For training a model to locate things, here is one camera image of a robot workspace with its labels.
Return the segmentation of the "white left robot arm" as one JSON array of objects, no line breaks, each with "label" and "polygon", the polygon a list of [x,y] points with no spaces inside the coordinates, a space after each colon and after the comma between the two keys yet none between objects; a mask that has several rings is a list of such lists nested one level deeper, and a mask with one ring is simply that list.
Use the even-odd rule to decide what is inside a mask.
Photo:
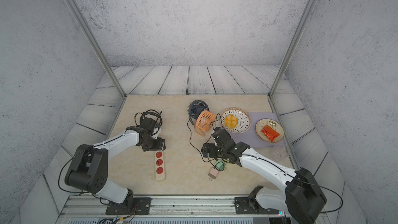
[{"label": "white left robot arm", "polygon": [[140,147],[144,152],[164,151],[165,139],[159,137],[162,124],[161,117],[142,117],[138,126],[127,127],[113,138],[94,145],[80,145],[65,164],[68,169],[64,183],[110,203],[125,203],[132,191],[108,178],[109,161],[131,147]]}]

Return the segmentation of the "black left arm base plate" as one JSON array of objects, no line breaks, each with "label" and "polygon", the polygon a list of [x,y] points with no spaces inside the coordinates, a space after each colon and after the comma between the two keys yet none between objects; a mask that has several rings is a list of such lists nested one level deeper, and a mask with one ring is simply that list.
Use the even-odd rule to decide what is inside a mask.
[{"label": "black left arm base plate", "polygon": [[127,195],[122,203],[109,201],[106,215],[148,215],[151,207],[151,197],[135,197],[132,190],[127,190]]}]

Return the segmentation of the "orange desk fan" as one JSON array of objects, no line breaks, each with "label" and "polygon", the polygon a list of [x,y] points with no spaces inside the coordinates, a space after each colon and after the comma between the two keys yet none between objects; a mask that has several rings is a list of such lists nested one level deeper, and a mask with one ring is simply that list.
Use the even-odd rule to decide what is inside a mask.
[{"label": "orange desk fan", "polygon": [[199,136],[204,136],[210,130],[212,123],[216,120],[216,115],[210,111],[202,111],[194,124],[194,130]]}]

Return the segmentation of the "pink usb power adapter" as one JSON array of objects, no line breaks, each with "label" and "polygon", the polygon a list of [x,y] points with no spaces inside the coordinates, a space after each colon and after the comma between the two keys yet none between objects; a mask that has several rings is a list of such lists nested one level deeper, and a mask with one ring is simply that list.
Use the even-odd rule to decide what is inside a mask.
[{"label": "pink usb power adapter", "polygon": [[216,168],[211,168],[208,173],[209,180],[216,179],[218,174],[219,174],[219,170],[217,170]]}]

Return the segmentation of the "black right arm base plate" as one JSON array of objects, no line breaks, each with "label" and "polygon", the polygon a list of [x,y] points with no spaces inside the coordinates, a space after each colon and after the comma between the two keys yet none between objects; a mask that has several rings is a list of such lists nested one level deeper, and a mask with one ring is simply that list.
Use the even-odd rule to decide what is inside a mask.
[{"label": "black right arm base plate", "polygon": [[279,211],[272,208],[263,208],[256,200],[257,193],[263,189],[263,186],[257,186],[248,196],[246,197],[235,197],[234,205],[235,212],[238,215],[243,214],[279,214]]}]

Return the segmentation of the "white red power strip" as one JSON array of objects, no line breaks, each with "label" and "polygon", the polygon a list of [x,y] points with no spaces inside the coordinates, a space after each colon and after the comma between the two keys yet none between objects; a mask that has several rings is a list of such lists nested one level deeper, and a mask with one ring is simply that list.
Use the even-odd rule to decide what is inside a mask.
[{"label": "white red power strip", "polygon": [[158,151],[155,154],[155,179],[156,181],[162,181],[165,179],[165,162],[164,152]]}]

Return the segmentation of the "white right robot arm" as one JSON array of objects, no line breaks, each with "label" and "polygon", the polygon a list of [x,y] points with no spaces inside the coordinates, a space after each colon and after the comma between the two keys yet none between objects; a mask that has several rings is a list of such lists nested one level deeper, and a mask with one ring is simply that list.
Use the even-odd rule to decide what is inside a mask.
[{"label": "white right robot arm", "polygon": [[320,186],[309,170],[288,168],[260,154],[251,137],[216,127],[203,144],[201,156],[249,169],[276,186],[275,190],[257,186],[249,194],[244,202],[253,213],[272,209],[289,213],[299,224],[315,223],[325,213],[327,188]]}]

